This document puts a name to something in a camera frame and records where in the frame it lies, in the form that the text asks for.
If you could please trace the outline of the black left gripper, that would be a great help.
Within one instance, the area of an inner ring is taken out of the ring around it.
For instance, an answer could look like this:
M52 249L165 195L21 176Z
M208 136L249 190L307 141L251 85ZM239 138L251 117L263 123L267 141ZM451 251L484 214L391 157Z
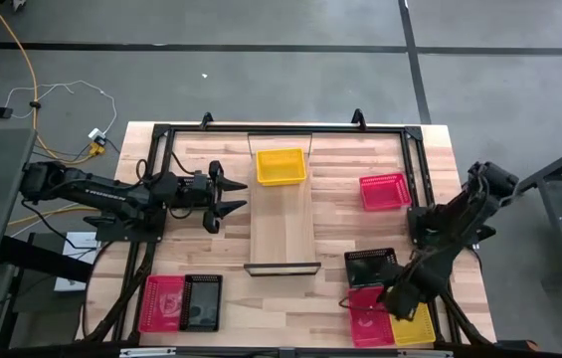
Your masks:
M239 191L247 189L248 185L223 177L223 167L218 160L209 164L208 172L203 173L196 170L190 177L184 178L184 184L180 187L184 207L203 209L203 227L210 234L218 234L220 230L220 218L225 218L230 213L245 206L245 200L220 201L223 192Z

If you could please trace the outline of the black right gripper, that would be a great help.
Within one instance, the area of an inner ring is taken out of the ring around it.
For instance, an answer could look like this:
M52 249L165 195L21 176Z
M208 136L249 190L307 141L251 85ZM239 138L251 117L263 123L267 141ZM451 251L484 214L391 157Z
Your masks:
M443 291L443 279L425 267L409 271L386 263L379 277L383 288L377 302L398 320L411 321L420 303L430 302Z

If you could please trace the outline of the yellow plastic basket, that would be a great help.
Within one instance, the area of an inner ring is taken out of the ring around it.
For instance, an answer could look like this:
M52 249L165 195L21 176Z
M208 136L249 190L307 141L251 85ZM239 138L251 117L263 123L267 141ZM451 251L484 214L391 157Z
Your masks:
M257 181L263 186L299 184L306 179L301 148L260 150L256 153Z
M434 325L426 303L418 305L411 321L398 320L394 315L390 316L390 320L397 345L417 345L436 341Z

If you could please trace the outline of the red plastic basket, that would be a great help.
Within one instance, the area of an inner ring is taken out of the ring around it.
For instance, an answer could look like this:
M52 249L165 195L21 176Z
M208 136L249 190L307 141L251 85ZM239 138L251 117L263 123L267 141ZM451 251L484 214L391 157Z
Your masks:
M179 330L183 307L183 275L150 275L141 302L138 331L170 333Z
M359 348L395 344L391 319L383 303L378 301L381 286L366 286L348 290L346 305L350 314L353 345Z
M359 185L365 211L398 209L412 203L402 173L360 177Z

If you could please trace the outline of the black plastic basket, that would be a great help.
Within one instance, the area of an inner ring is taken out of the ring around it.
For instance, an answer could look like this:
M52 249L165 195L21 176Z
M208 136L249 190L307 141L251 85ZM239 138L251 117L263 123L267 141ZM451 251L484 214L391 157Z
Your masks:
M393 248L346 252L344 262L351 288L381 285L385 281L384 269L398 263Z
M219 274L186 274L184 278L179 330L218 331L223 277Z

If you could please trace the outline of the white paper box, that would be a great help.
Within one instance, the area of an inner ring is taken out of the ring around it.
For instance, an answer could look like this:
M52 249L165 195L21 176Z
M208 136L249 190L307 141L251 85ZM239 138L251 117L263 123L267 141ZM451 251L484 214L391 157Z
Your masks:
M95 239L95 232L68 232L66 237L73 243L64 244L62 254L92 265L100 247ZM55 292L84 291L84 282L58 277L55 281Z

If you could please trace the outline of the silver metal bar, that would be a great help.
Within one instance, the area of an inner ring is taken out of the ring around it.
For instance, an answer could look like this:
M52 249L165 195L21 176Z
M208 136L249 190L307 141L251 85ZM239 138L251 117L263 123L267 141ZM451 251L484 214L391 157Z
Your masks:
M356 349L299 347L123 348L119 358L455 358L453 352L431 349Z

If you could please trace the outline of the black metal rig frame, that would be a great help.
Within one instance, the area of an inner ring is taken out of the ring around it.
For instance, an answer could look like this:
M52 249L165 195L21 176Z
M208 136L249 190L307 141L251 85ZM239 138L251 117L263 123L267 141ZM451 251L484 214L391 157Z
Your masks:
M254 185L251 156L266 148L300 147L308 158L314 275L252 277L251 211L241 208L211 235L199 215L168 219L156 248L157 274L214 273L224 279L220 328L214 333L145 333L141 346L292 347L346 349L352 344L349 314L339 306L347 289L347 251L391 247L399 261L410 254L404 211L366 212L360 177L411 171L421 199L446 203L461 190L448 129L443 125L344 123L177 124L175 170L206 168L219 160L227 176Z

